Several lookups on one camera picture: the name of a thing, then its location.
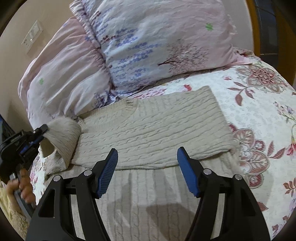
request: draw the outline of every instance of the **floral pillowcase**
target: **floral pillowcase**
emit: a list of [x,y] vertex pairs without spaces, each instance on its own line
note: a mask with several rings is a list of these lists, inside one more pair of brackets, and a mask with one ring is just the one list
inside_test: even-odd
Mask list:
[[117,93],[225,65],[234,29],[220,0],[75,0],[70,9],[106,60]]

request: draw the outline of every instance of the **wall outlet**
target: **wall outlet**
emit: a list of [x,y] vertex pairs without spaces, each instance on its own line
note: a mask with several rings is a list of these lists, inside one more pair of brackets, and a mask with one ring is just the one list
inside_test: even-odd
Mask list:
[[43,32],[43,29],[41,27],[41,24],[38,20],[33,24],[30,31],[27,33],[25,39],[22,42],[22,46],[25,49],[25,52],[28,53],[31,49],[33,43],[36,41],[36,39],[39,37],[39,35]]

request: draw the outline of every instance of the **floral bedspread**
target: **floral bedspread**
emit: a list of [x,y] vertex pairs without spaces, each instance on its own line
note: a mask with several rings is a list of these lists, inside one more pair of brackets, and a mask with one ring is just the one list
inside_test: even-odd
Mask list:
[[[130,98],[209,85],[234,138],[240,142],[239,165],[274,237],[296,207],[296,91],[252,52],[237,51],[252,64],[182,74],[159,81]],[[37,200],[45,190],[44,162],[38,156],[31,171]]]

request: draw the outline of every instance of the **finger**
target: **finger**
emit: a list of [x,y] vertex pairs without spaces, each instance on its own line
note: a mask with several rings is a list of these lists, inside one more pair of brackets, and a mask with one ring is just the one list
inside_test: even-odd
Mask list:
[[28,177],[28,176],[24,176],[24,177],[22,177],[22,179],[20,180],[20,185],[19,185],[19,188],[21,189],[21,190],[23,190],[26,186],[28,186],[28,185],[31,185],[30,184],[30,178]]
[[29,194],[26,198],[25,198],[26,203],[35,203],[36,202],[36,197],[33,193]]
[[20,196],[22,199],[26,199],[31,193],[33,193],[33,187],[31,185],[26,186],[24,190],[22,190]]
[[7,195],[13,195],[13,192],[17,189],[19,189],[19,180],[18,179],[8,181],[8,183],[6,185]]
[[25,176],[27,176],[28,175],[28,173],[27,173],[27,170],[26,169],[21,169],[20,170],[20,175],[22,176],[22,177],[25,177]]

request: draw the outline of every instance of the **green star print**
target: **green star print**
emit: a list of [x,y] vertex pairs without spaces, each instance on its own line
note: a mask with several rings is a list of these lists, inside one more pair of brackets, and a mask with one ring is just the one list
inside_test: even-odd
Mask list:
[[208,30],[208,31],[213,31],[214,29],[213,29],[213,25],[211,24],[211,23],[207,23],[206,24],[206,29]]

